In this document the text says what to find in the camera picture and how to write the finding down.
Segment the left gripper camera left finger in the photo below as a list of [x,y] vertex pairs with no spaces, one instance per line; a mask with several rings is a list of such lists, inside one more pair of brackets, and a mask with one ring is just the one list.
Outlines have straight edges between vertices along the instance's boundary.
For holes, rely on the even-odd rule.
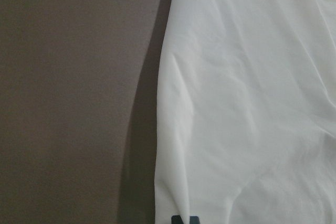
[[171,217],[171,224],[184,224],[184,222],[180,215],[175,215]]

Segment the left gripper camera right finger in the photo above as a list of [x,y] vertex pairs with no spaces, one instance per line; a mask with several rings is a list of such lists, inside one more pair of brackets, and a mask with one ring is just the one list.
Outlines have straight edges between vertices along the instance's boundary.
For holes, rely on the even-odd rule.
[[190,216],[190,221],[189,224],[200,224],[199,221],[199,217],[198,216]]

